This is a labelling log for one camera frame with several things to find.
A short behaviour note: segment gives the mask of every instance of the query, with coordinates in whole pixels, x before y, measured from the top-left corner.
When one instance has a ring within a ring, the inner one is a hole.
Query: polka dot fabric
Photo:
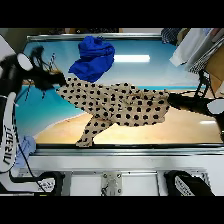
[[[139,90],[129,83],[104,86],[78,78],[68,78],[66,82],[57,93],[93,115],[76,143],[80,147],[91,146],[93,138],[114,123],[138,127],[164,122],[169,110],[167,91]]]

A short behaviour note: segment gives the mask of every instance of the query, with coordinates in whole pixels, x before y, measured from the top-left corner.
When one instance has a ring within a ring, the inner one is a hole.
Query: black polka dot
[[[134,119],[135,119],[135,120],[138,120],[138,119],[139,119],[139,116],[138,116],[138,115],[135,115],[135,116],[134,116]]]
[[[152,106],[152,101],[148,101],[147,104],[148,104],[149,106]]]

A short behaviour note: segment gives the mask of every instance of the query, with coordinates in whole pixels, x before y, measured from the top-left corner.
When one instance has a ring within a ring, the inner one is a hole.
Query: striped cloth
[[[198,72],[204,69],[208,63],[209,58],[222,46],[224,43],[224,36],[220,38],[211,48],[208,50],[198,61],[194,63],[188,70],[189,72],[198,74]]]
[[[182,28],[164,28],[161,31],[162,42],[165,44],[177,40],[177,35],[181,30]]]

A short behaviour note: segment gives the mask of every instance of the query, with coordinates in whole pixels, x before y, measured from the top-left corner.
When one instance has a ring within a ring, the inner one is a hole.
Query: brown cloth
[[[68,78],[66,82],[57,93],[93,115],[76,143],[80,147],[91,146],[93,138],[114,123],[129,127],[162,123],[169,110],[166,90],[139,90],[129,83],[104,86],[78,78]]]

